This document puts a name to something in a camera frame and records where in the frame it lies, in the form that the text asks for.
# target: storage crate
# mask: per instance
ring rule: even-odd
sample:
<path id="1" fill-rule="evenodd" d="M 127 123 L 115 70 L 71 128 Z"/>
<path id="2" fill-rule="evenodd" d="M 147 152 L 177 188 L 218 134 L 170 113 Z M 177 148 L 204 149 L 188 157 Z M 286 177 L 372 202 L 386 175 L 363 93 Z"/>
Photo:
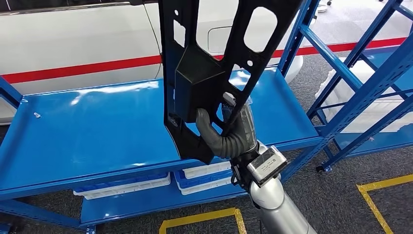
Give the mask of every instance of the storage crate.
<path id="1" fill-rule="evenodd" d="M 166 185 L 170 185 L 170 173 L 146 175 L 109 183 L 79 187 L 74 189 L 73 194 L 84 196 L 87 200 L 91 200 Z"/>
<path id="2" fill-rule="evenodd" d="M 185 178 L 192 179 L 200 176 L 206 176 L 217 172 L 231 170 L 231 163 L 229 162 L 220 162 L 210 165 L 192 167 L 183 169 Z"/>
<path id="3" fill-rule="evenodd" d="M 226 170 L 209 175 L 187 179 L 184 171 L 179 170 L 174 172 L 176 183 L 182 195 L 188 195 L 207 189 L 213 189 L 219 186 L 231 183 L 232 171 Z"/>

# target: yellow floor marking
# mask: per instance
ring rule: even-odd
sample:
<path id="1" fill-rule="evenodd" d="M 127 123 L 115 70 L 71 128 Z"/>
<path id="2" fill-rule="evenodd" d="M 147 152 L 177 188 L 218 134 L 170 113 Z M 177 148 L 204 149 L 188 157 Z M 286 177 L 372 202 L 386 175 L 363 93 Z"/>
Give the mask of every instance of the yellow floor marking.
<path id="1" fill-rule="evenodd" d="M 401 177 L 396 177 L 392 179 L 382 180 L 374 183 L 357 185 L 358 190 L 360 191 L 361 195 L 363 196 L 364 200 L 366 200 L 367 204 L 369 205 L 370 209 L 372 210 L 373 214 L 377 218 L 378 222 L 380 223 L 381 227 L 383 227 L 386 234 L 393 234 L 393 231 L 390 229 L 387 222 L 384 220 L 383 216 L 381 215 L 380 211 L 375 206 L 372 198 L 367 193 L 371 190 L 382 189 L 398 184 L 408 183 L 413 181 L 413 174 L 405 175 Z"/>
<path id="2" fill-rule="evenodd" d="M 203 214 L 190 215 L 190 216 L 186 216 L 182 218 L 164 220 L 162 222 L 161 227 L 159 228 L 159 234 L 166 234 L 167 228 L 212 220 L 216 218 L 227 217 L 231 215 L 235 216 L 235 220 L 237 221 L 239 232 L 241 234 L 246 234 L 244 220 L 241 215 L 241 211 L 240 209 L 235 209 L 235 208 L 229 208 L 225 210 L 213 211 L 213 212 L 208 212 L 208 213 L 203 213 Z"/>

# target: blue shelf surface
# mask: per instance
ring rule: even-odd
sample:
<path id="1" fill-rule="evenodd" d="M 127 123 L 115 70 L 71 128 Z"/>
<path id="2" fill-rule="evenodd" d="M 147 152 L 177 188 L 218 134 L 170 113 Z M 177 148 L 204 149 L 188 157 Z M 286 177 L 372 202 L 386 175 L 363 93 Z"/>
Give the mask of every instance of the blue shelf surface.
<path id="1" fill-rule="evenodd" d="M 319 110 L 317 114 L 323 124 L 326 124 L 324 112 Z M 403 148 L 413 145 L 413 123 L 403 126 L 397 132 L 377 133 L 370 140 L 364 142 L 346 157 L 371 154 L 389 149 Z M 334 137 L 334 142 L 339 150 L 344 149 L 361 133 L 339 133 Z"/>
<path id="2" fill-rule="evenodd" d="M 276 74 L 267 68 L 251 94 L 258 139 L 281 151 L 316 145 L 321 137 Z M 248 78 L 235 71 L 231 82 Z M 162 79 L 24 96 L 0 147 L 0 199 L 201 166 L 180 160 L 163 108 Z"/>
<path id="3" fill-rule="evenodd" d="M 120 218 L 230 199 L 242 195 L 246 195 L 246 192 L 239 186 L 232 184 L 182 195 L 176 185 L 174 176 L 171 175 L 171 183 L 168 186 L 93 200 L 83 199 L 80 226 L 95 225 Z"/>
<path id="4" fill-rule="evenodd" d="M 385 48 L 375 48 L 364 50 L 363 55 L 365 56 L 365 62 L 369 64 L 373 69 L 379 68 L 392 53 L 398 48 L 398 46 L 385 47 Z M 399 90 L 413 89 L 413 69 L 410 68 L 405 74 L 403 74 L 399 79 L 394 82 L 394 85 Z"/>

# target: black plastic panel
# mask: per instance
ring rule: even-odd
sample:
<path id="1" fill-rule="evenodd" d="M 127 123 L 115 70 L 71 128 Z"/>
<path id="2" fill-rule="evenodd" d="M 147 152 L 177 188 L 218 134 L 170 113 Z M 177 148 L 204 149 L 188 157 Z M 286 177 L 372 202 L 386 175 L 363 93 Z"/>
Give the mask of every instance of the black plastic panel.
<path id="1" fill-rule="evenodd" d="M 218 61 L 196 43 L 199 0 L 159 1 L 165 80 L 164 124 L 182 159 L 194 158 L 207 164 L 211 162 L 214 157 L 212 151 L 185 123 L 194 123 L 196 109 L 204 108 L 208 110 L 211 121 L 222 128 L 223 135 L 228 132 L 300 4 L 301 0 L 239 0 L 224 58 Z M 278 22 L 265 49 L 256 53 L 245 45 L 244 35 L 252 12 L 260 6 L 272 11 Z M 174 20 L 185 28 L 185 47 L 174 40 Z M 242 91 L 229 83 L 234 64 L 251 74 Z M 231 93 L 236 99 L 236 106 L 227 122 L 220 121 L 216 116 L 224 92 Z"/>

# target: red stripe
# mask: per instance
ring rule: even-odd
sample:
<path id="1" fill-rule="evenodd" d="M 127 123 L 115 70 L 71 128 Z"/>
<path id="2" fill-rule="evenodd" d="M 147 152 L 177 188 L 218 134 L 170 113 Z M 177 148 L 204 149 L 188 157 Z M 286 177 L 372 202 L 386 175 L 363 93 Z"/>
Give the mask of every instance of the red stripe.
<path id="1" fill-rule="evenodd" d="M 400 45 L 405 39 L 406 38 L 374 40 L 370 42 L 367 48 Z M 331 44 L 331 45 L 328 45 L 328 47 L 333 52 L 340 52 L 340 51 L 352 50 L 356 46 L 356 44 L 357 44 L 356 42 Z M 279 58 L 281 57 L 283 52 L 284 50 L 276 50 L 274 51 L 272 57 Z M 298 49 L 297 51 L 297 55 L 313 55 L 313 54 L 318 54 L 318 51 L 312 46 L 303 47 L 303 48 Z M 223 56 L 218 55 L 218 56 L 215 56 L 215 58 L 222 59 Z M 131 58 L 131 59 L 118 60 L 118 61 L 99 62 L 99 63 L 79 65 L 79 66 L 53 68 L 53 69 L 46 69 L 46 70 L 40 70 L 40 71 L 6 74 L 6 75 L 3 75 L 3 78 L 9 83 L 20 83 L 20 82 L 26 82 L 26 81 L 35 81 L 35 80 L 42 80 L 42 79 L 52 79 L 52 78 L 59 78 L 59 77 L 83 75 L 83 74 L 95 73 L 95 72 L 106 72 L 106 71 L 112 71 L 112 70 L 117 70 L 117 69 L 140 67 L 140 66 L 153 65 L 153 64 L 159 64 L 159 63 L 161 63 L 161 56 L 156 55 L 156 56 L 149 56 L 149 57 L 143 57 L 143 58 Z"/>

